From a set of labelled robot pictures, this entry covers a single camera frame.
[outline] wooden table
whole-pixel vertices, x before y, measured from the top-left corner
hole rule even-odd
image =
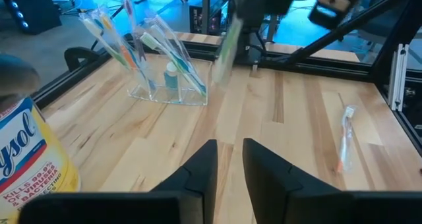
[[[219,153],[216,223],[254,221],[243,174],[244,138],[342,190],[422,189],[421,158],[372,84],[235,67],[225,92],[212,87],[207,107],[189,107],[130,98],[120,72],[110,60],[43,111],[79,167],[85,191],[149,191],[210,138],[218,140]],[[358,109],[353,167],[340,175],[333,170],[345,105]]]

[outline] toothbrush holder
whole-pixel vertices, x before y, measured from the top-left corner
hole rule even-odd
[[[146,54],[148,68],[131,70],[128,80],[128,94],[136,99],[144,99],[159,103],[172,103],[179,105],[207,105],[208,89],[211,81],[210,61],[191,59],[191,64],[196,70],[196,75],[205,85],[203,93],[198,92],[188,82],[186,77],[191,75],[168,70],[172,62],[165,55]],[[148,83],[142,79],[142,74],[148,78]]]

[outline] blue light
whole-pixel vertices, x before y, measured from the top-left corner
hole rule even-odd
[[[14,7],[14,8],[18,8],[19,6],[18,6],[18,3],[15,3],[14,1],[12,1],[12,7]]]

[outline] yellow label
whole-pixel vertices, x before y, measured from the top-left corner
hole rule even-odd
[[[0,113],[0,224],[40,194],[75,192],[80,178],[30,98]]]

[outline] disinfectant spray can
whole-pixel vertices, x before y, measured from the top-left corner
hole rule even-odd
[[[0,55],[0,80],[11,75],[7,63],[10,58]],[[24,65],[16,58],[12,64]],[[16,223],[25,203],[50,192],[79,191],[80,177],[32,99],[2,95],[5,87],[0,82],[0,223]]]

